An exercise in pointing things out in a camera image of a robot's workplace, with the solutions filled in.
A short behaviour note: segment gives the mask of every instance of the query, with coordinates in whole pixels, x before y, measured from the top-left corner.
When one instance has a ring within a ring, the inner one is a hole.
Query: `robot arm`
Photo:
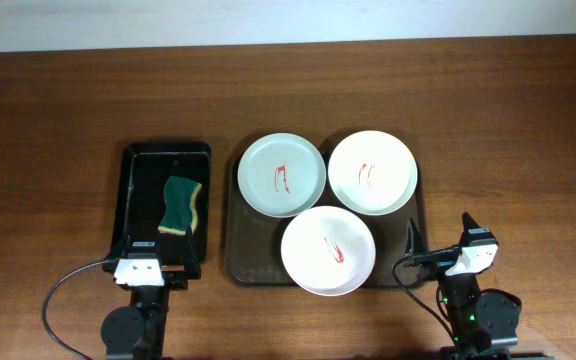
[[[105,270],[131,292],[130,305],[113,310],[101,326],[107,359],[170,359],[162,356],[170,291],[187,290],[188,280],[201,278],[190,226],[179,240],[184,270],[163,271],[159,243],[133,242],[127,234],[107,256],[116,262]]]
[[[422,280],[439,283],[455,344],[441,350],[444,359],[510,359],[508,347],[518,342],[521,300],[501,290],[480,290],[476,276],[492,266],[498,243],[468,213],[462,220],[458,245],[412,255],[402,263],[421,266]]]

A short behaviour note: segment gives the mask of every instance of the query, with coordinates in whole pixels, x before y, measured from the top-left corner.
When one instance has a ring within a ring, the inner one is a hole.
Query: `brown tray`
[[[326,163],[328,157],[323,155]],[[297,286],[281,261],[281,237],[293,218],[277,219],[253,209],[239,191],[237,169],[239,159],[230,164],[228,212],[226,224],[226,273],[241,286]],[[397,289],[392,266],[404,253],[428,249],[426,215],[421,171],[417,188],[410,200],[399,210],[383,216],[358,215],[368,226],[375,240],[375,267],[361,286],[371,289]],[[334,195],[329,184],[315,206],[332,205],[347,209]],[[413,245],[411,220],[416,224],[421,241]],[[399,277],[407,287],[423,285],[417,281],[416,268],[400,268]]]

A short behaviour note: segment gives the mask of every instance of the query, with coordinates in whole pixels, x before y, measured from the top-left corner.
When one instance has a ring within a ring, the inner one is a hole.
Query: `white bracket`
[[[128,286],[164,286],[157,259],[119,259],[115,283]]]
[[[486,270],[492,265],[498,248],[496,244],[463,247],[457,263],[446,270],[446,275],[478,274]]]

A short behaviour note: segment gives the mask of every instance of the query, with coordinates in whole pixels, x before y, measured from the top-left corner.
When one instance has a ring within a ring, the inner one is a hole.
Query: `red mark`
[[[361,172],[366,168],[366,164],[361,165],[359,168],[359,185],[361,185]]]
[[[284,187],[286,188],[286,192],[290,194],[290,189],[288,189],[288,183],[286,182],[286,162],[284,162],[283,166],[275,169],[275,191],[279,192],[279,189],[277,188],[277,179],[282,171],[284,172]]]
[[[375,167],[375,165],[370,165],[370,168],[368,169],[368,188],[371,188],[370,186],[370,172],[372,171],[372,169]],[[366,168],[366,164],[361,165],[361,167],[359,168],[359,185],[361,185],[361,172]]]
[[[328,242],[328,239],[324,238],[324,240],[326,241],[326,246],[328,247],[328,251],[330,251],[332,256],[335,258],[335,261],[339,264],[344,262],[344,254],[341,253],[341,249],[339,248],[339,246],[337,246],[337,244],[334,241],[332,242],[332,245],[330,245],[330,242]]]

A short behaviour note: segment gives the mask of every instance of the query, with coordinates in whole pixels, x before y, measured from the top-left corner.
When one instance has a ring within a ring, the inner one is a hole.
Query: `white wall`
[[[0,0],[0,51],[576,33],[576,0]]]

